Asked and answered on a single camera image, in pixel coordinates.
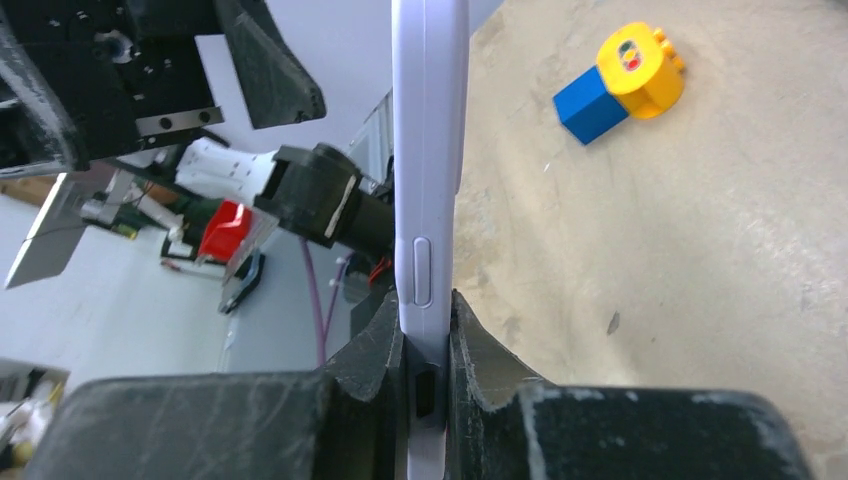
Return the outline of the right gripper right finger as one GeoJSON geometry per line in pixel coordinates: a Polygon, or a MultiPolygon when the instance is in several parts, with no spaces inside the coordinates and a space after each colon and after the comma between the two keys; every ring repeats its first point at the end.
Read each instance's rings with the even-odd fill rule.
{"type": "Polygon", "coordinates": [[[451,479],[808,479],[780,412],[741,391],[557,385],[452,300],[451,479]]]}

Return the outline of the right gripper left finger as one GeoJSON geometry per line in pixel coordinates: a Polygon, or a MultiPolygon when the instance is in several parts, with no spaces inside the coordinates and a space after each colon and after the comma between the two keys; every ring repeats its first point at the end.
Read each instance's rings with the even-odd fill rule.
{"type": "Polygon", "coordinates": [[[303,372],[92,381],[60,405],[30,479],[402,479],[404,341],[388,293],[303,372]]]}

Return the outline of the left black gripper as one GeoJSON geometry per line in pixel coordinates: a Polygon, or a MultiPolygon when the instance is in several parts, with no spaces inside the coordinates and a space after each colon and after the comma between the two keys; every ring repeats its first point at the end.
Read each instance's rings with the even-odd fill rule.
{"type": "Polygon", "coordinates": [[[221,123],[196,44],[221,29],[255,129],[326,116],[264,1],[3,2],[2,176],[86,170],[221,123]]]}

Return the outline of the lilac phone case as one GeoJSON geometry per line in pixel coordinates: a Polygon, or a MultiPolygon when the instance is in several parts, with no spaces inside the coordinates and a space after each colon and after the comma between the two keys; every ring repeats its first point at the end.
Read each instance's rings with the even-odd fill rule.
{"type": "Polygon", "coordinates": [[[465,1],[394,1],[395,284],[405,337],[406,476],[446,465],[453,229],[469,63],[465,1]]]}

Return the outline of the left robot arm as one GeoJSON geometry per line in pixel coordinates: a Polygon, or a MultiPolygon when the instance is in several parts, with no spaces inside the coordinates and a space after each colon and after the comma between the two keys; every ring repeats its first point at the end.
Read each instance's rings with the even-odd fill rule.
{"type": "Polygon", "coordinates": [[[196,40],[224,37],[251,125],[323,118],[323,93],[263,1],[5,1],[1,174],[84,172],[96,163],[236,201],[313,243],[378,257],[393,208],[327,144],[247,155],[215,144],[223,120],[196,40]]]}

